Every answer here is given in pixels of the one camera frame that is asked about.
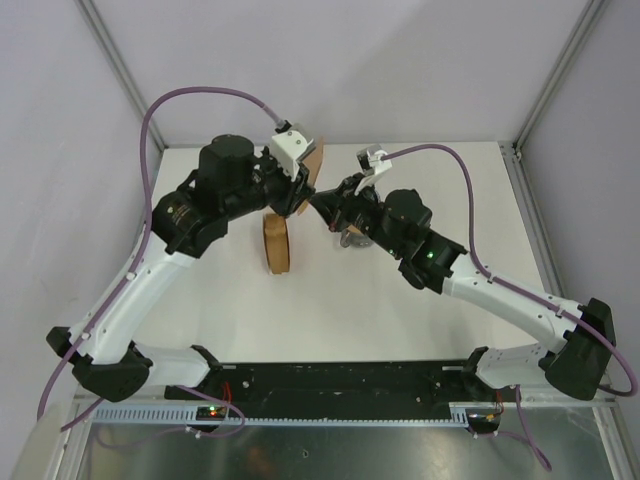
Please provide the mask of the single brown coffee filter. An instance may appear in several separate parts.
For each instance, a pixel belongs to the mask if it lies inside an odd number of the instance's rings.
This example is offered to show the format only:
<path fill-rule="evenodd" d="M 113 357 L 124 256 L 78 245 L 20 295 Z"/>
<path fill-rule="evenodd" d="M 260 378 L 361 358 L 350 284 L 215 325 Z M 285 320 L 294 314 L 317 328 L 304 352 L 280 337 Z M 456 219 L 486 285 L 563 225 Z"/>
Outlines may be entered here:
<path fill-rule="evenodd" d="M 324 160 L 325 139 L 315 141 L 314 150 L 302 161 L 298 176 L 294 182 L 293 213 L 301 215 L 310 205 L 310 199 L 316 193 L 316 182 Z"/>

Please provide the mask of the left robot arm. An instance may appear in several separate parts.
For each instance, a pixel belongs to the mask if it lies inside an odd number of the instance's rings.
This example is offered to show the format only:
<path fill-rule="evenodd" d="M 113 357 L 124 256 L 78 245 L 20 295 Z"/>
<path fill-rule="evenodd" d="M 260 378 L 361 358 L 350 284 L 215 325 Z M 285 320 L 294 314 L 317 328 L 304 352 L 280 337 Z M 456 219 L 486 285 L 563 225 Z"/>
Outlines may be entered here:
<path fill-rule="evenodd" d="M 314 140 L 298 130 L 274 135 L 260 153 L 238 135 L 218 136 L 201 149 L 197 168 L 157 202 L 142 252 L 104 306 L 47 336 L 84 389 L 109 402 L 150 386 L 186 386 L 202 400 L 219 392 L 219 364 L 205 348 L 149 347 L 134 342 L 134 334 L 170 285 L 227 234 L 231 221 L 265 208 L 288 217 L 311 197 L 303 161 L 314 149 Z"/>

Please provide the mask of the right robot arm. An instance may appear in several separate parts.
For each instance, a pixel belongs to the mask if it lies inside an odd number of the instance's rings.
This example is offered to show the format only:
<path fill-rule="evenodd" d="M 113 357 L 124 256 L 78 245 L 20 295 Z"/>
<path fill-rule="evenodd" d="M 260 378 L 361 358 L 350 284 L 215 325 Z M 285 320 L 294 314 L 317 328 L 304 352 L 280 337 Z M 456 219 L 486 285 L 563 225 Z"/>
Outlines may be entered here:
<path fill-rule="evenodd" d="M 393 190 L 381 199 L 374 187 L 358 186 L 362 178 L 353 175 L 311 197 L 331 231 L 356 228 L 398 260 L 414 288 L 466 301 L 535 340 L 509 349 L 476 348 L 461 376 L 469 399 L 484 401 L 511 385 L 544 384 L 574 399 L 595 397 L 611 358 L 598 338 L 614 339 L 607 305 L 596 299 L 580 305 L 484 275 L 470 252 L 431 228 L 432 212 L 415 190 Z"/>

